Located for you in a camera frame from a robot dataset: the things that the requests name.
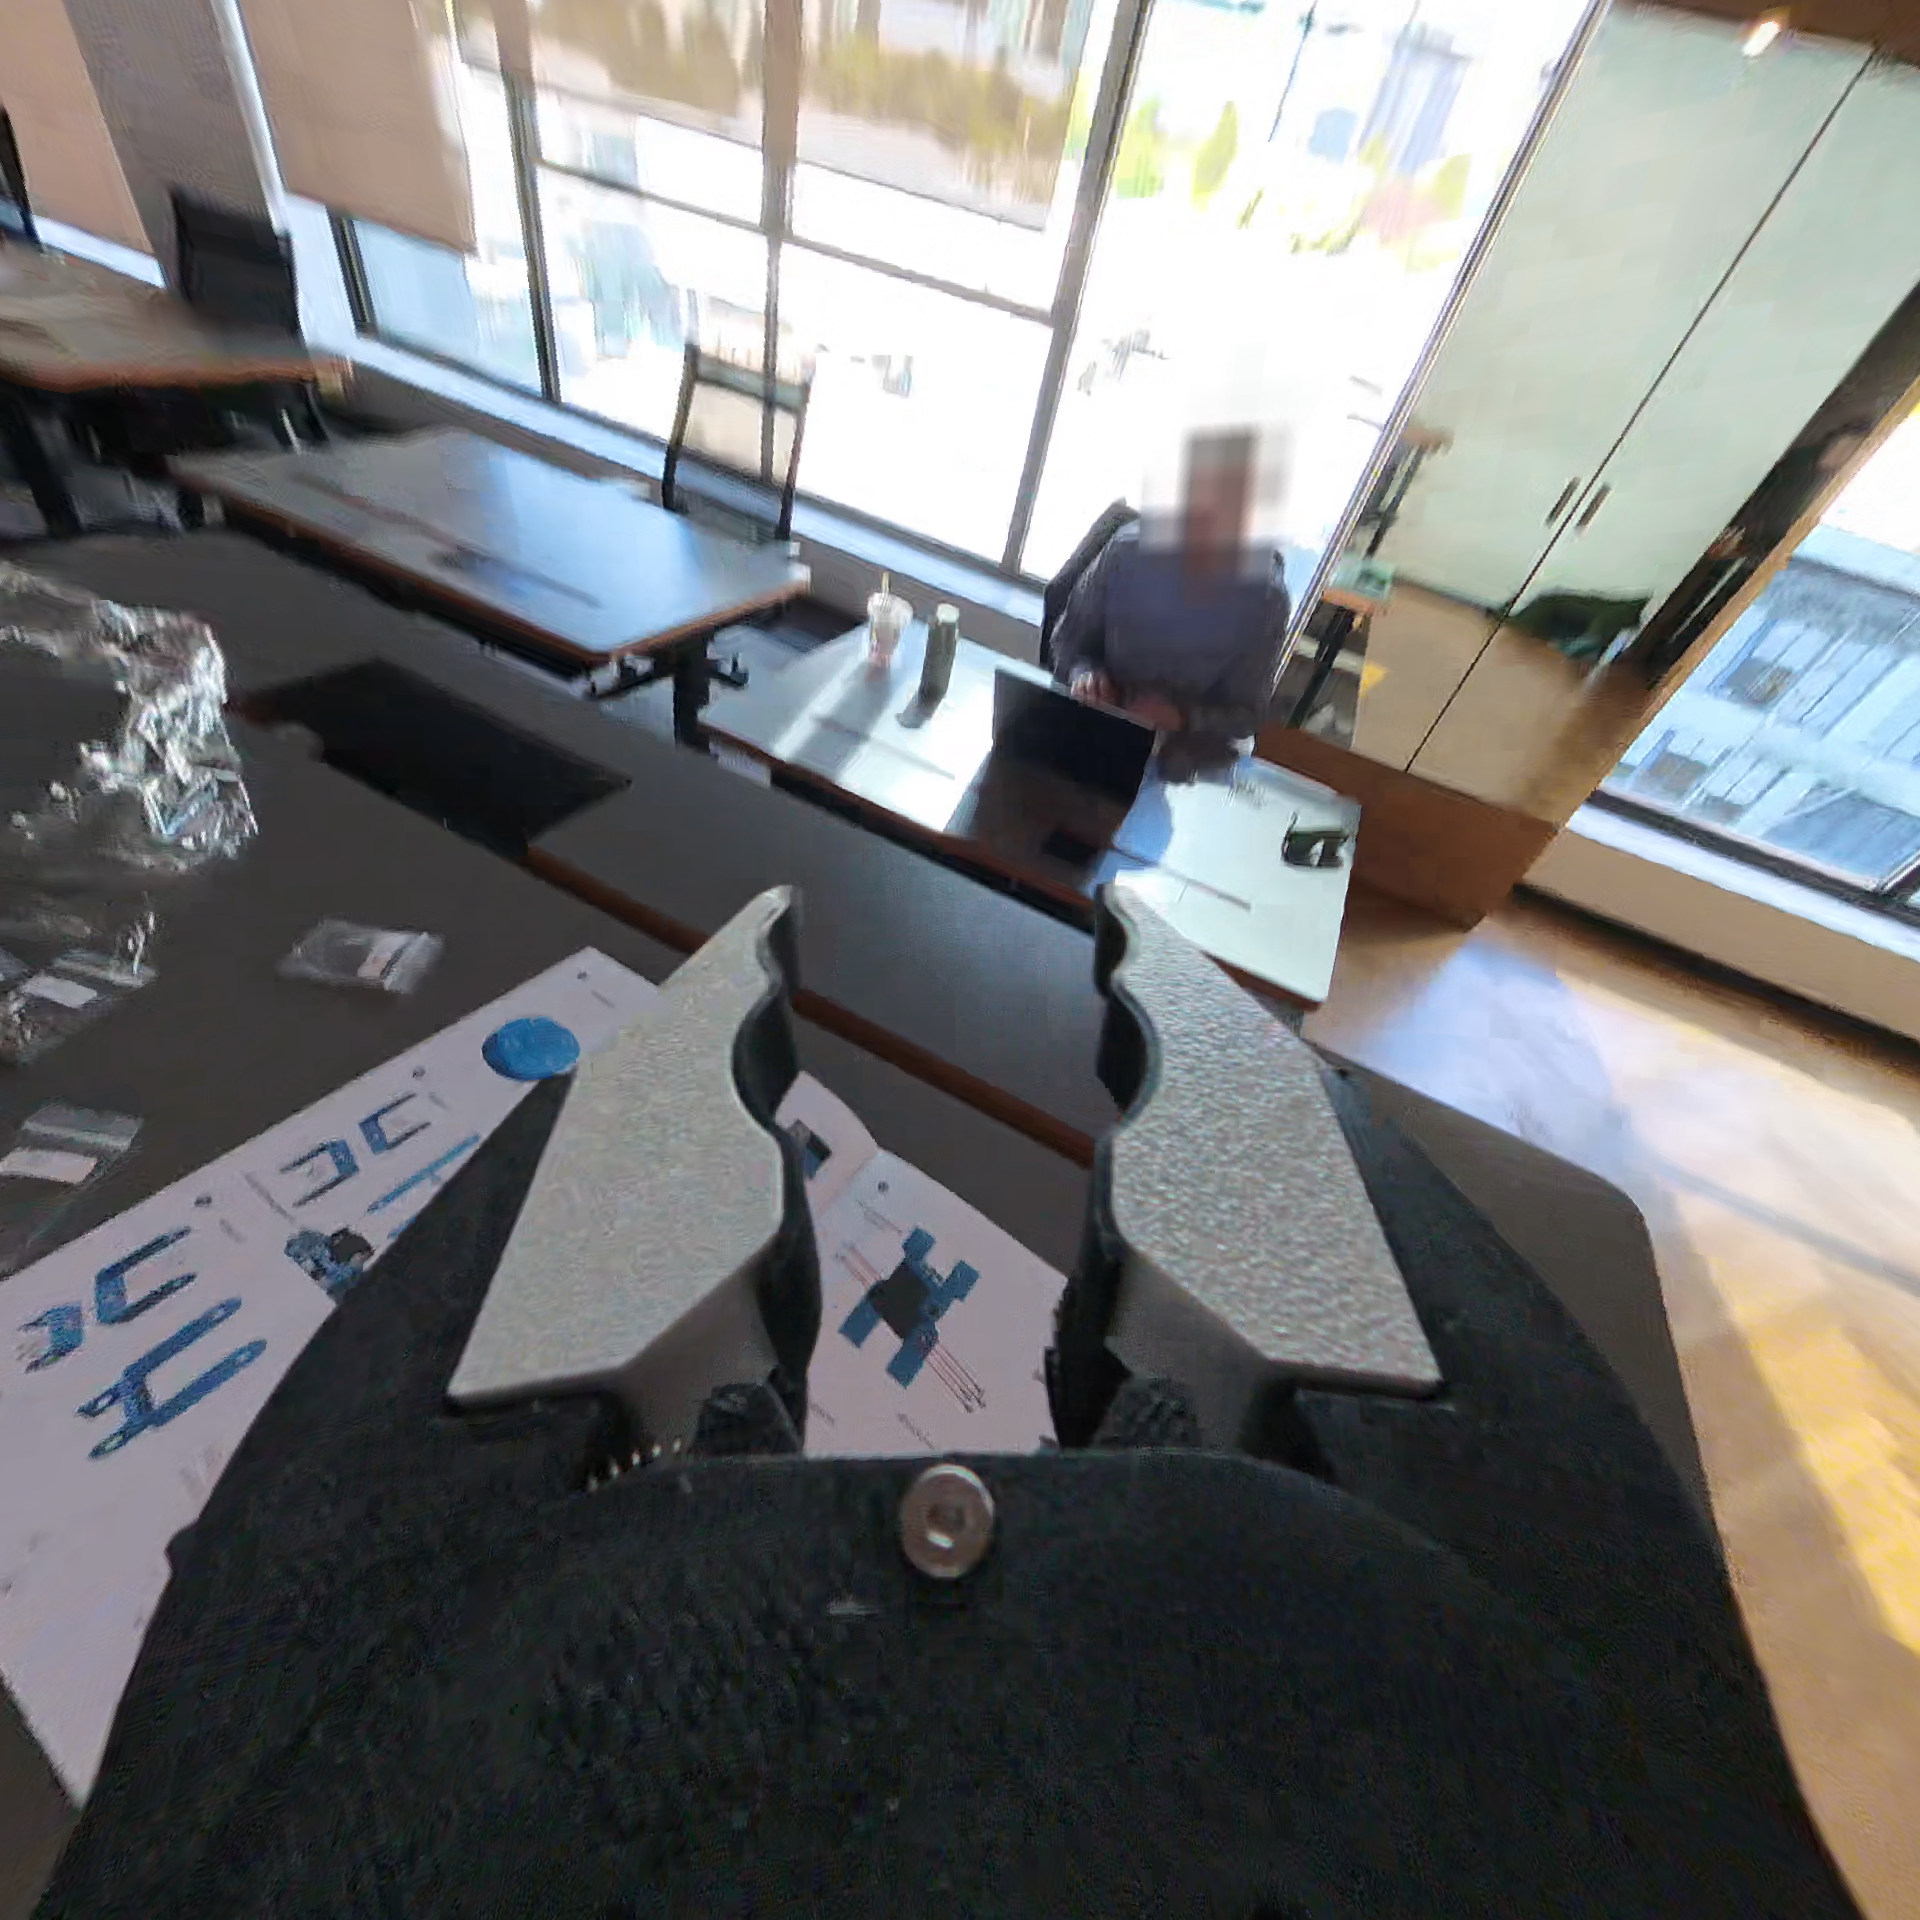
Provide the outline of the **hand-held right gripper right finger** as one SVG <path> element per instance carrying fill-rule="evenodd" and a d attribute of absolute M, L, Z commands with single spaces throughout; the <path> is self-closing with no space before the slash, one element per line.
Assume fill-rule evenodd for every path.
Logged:
<path fill-rule="evenodd" d="M 1048 1346 L 1064 1450 L 1161 1383 L 1213 1451 L 1283 1453 L 1305 1390 L 1432 1402 L 1440 1362 L 1328 1069 L 1131 883 L 1096 901 L 1096 1142 Z"/>

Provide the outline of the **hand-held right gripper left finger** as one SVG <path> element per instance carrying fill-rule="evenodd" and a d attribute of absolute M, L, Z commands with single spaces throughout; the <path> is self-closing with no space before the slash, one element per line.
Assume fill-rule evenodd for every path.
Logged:
<path fill-rule="evenodd" d="M 569 1076 L 453 1406 L 603 1397 L 667 1453 L 743 1395 L 802 1443 L 823 1279 L 779 1123 L 801 1078 L 801 921 L 795 886 L 757 893 Z"/>

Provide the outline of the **dark office table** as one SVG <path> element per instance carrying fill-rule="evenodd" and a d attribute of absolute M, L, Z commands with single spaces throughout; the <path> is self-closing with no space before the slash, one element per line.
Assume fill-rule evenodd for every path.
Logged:
<path fill-rule="evenodd" d="M 1050 678 L 971 639 L 957 643 L 937 709 L 919 705 L 927 627 L 888 668 L 867 630 L 721 693 L 716 746 L 904 845 L 1091 924 L 1101 884 L 1128 883 L 1202 953 L 1272 996 L 1315 1007 L 1328 995 L 1354 875 L 1361 810 L 1332 789 L 1250 755 L 1168 779 L 1161 743 L 1138 799 L 1105 849 L 1039 833 L 980 798 L 999 668 Z"/>
<path fill-rule="evenodd" d="M 295 450 L 191 453 L 183 495 L 228 525 L 319 550 L 593 699 L 666 683 L 695 739 L 711 683 L 743 689 L 714 645 L 810 589 L 793 545 L 745 545 L 653 502 L 456 428 Z"/>

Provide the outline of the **black laptop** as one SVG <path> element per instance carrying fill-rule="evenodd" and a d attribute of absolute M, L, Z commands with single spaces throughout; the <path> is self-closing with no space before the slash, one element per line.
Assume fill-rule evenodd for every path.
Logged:
<path fill-rule="evenodd" d="M 1131 713 L 999 668 L 980 798 L 1039 833 L 1071 833 L 1105 849 L 1136 805 L 1157 750 L 1159 733 Z"/>

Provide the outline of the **robot assembly instruction sheet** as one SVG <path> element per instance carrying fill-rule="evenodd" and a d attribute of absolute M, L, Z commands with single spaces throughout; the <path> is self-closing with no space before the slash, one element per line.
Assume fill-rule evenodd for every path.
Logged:
<path fill-rule="evenodd" d="M 5 1685 L 71 1802 L 203 1509 L 347 1289 L 527 1099 L 658 989 L 583 949 L 5 1279 Z M 813 1075 L 779 1123 L 823 1234 L 807 1451 L 1052 1443 L 1064 1273 L 884 1150 Z"/>

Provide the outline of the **crumpled clear plastic bag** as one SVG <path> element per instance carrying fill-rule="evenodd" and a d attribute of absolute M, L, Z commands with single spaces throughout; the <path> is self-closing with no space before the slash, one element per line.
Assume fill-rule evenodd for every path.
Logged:
<path fill-rule="evenodd" d="M 2 564 L 2 873 L 175 878 L 256 833 L 226 658 L 192 614 Z"/>

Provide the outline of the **black mesh chair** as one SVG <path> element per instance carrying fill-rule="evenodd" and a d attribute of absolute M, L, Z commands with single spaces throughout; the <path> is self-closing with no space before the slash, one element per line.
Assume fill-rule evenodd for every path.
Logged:
<path fill-rule="evenodd" d="M 297 339 L 297 265 L 289 235 L 265 215 L 226 207 L 183 186 L 169 189 L 169 201 L 181 300 L 221 327 Z M 329 439 L 312 379 L 226 390 L 215 405 L 231 431 L 248 422 L 289 447 Z"/>
<path fill-rule="evenodd" d="M 658 498 L 747 545 L 791 545 L 813 366 L 763 367 L 689 342 Z"/>

